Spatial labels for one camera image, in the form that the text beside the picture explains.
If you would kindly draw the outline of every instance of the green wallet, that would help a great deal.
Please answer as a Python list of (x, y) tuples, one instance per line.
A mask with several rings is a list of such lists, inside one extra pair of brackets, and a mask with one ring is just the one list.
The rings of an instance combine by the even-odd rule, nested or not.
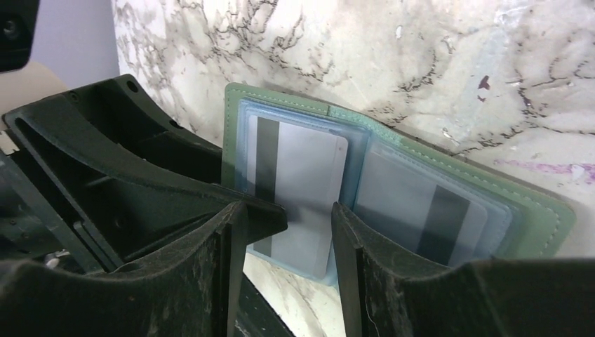
[(222, 184), (286, 208), (288, 229), (248, 247), (336, 282), (334, 202), (425, 258), (553, 256), (575, 222), (563, 202), (423, 145), (358, 112), (229, 84)]

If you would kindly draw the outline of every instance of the dark spot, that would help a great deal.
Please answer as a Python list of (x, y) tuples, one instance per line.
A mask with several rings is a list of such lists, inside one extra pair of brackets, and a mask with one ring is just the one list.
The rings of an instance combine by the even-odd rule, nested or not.
[(70, 99), (72, 100), (72, 102), (75, 102), (75, 103), (79, 102), (79, 94), (75, 93), (74, 91), (70, 91), (68, 96), (70, 96)]
[(497, 147), (502, 145), (502, 143), (500, 142), (495, 142), (494, 140), (491, 139), (482, 139), (480, 141), (478, 141), (478, 143), (483, 146), (483, 147)]
[(171, 120), (169, 121), (169, 124), (170, 124), (171, 126), (173, 126), (174, 128), (178, 128), (178, 129), (180, 129), (180, 130), (183, 130), (183, 129), (184, 129), (183, 127), (181, 127), (181, 126), (180, 126), (180, 125), (179, 125), (179, 124), (178, 124), (176, 121), (174, 121), (173, 119), (171, 119)]
[(490, 90), (490, 84), (488, 83), (488, 80), (490, 79), (490, 77), (488, 75), (484, 76), (481, 79), (481, 82), (479, 82), (479, 86), (477, 87), (477, 89), (486, 89), (486, 90)]
[(530, 107), (531, 106), (531, 100), (528, 99), (527, 97), (523, 97), (523, 103), (525, 103), (526, 107)]
[(128, 88), (133, 92), (133, 93), (137, 93), (138, 92), (138, 87), (136, 86), (136, 84), (134, 84), (134, 82), (132, 81), (127, 81), (126, 85), (128, 86)]

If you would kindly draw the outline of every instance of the screw hole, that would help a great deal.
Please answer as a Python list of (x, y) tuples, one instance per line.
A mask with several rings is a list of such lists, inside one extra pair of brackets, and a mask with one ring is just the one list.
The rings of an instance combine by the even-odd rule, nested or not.
[(136, 84), (134, 84), (134, 82), (128, 81), (128, 82), (126, 82), (126, 85), (128, 86), (128, 88), (130, 90), (132, 90), (132, 92), (134, 92), (134, 93), (138, 92), (138, 87), (136, 86)]
[(13, 20), (6, 21), (2, 31), (4, 36), (11, 41), (18, 39), (20, 35), (18, 24)]
[(72, 100), (72, 102), (78, 103), (79, 102), (79, 95), (77, 93), (75, 93), (74, 91), (71, 91), (69, 94), (70, 99)]
[(116, 225), (116, 228), (118, 228), (119, 230), (123, 230), (126, 228), (126, 219), (116, 218), (116, 220), (114, 220), (114, 225)]
[(125, 265), (122, 265), (120, 268), (116, 269), (114, 272), (133, 272), (135, 270), (139, 270), (140, 268), (142, 268), (142, 265), (140, 263), (131, 262), (131, 263), (126, 263)]
[(179, 125), (179, 124), (178, 124), (176, 121), (174, 121), (173, 119), (169, 121), (169, 124), (170, 124), (171, 126), (173, 126), (174, 128), (178, 128), (178, 129), (180, 129), (180, 130), (183, 130), (183, 129), (184, 129), (183, 127), (181, 127), (181, 126), (180, 126), (180, 125)]

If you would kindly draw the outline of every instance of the purple stain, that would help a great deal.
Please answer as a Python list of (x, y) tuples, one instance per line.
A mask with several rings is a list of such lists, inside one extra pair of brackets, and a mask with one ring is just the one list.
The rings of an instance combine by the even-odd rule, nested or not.
[(585, 183), (591, 185), (595, 183), (595, 164), (545, 164), (545, 163), (534, 163), (531, 161), (518, 161), (518, 160), (503, 160), (496, 159), (494, 165), (510, 165), (519, 167), (521, 169), (529, 170), (532, 172), (539, 173), (550, 173), (550, 174), (573, 174), (573, 167), (581, 167), (584, 171), (581, 176), (586, 176)]
[(490, 90), (490, 84), (488, 83), (488, 80), (490, 79), (490, 77), (488, 75), (484, 76), (481, 81), (479, 82), (479, 86), (477, 87), (477, 89), (486, 89), (486, 90)]

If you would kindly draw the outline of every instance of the white marble surface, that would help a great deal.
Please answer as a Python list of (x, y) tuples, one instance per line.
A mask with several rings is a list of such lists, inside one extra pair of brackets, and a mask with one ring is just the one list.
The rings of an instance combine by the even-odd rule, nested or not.
[[(121, 72), (215, 144), (231, 81), (327, 100), (559, 194), (559, 255), (595, 256), (594, 0), (113, 2)], [(345, 334), (334, 289), (245, 269), (296, 336)]]

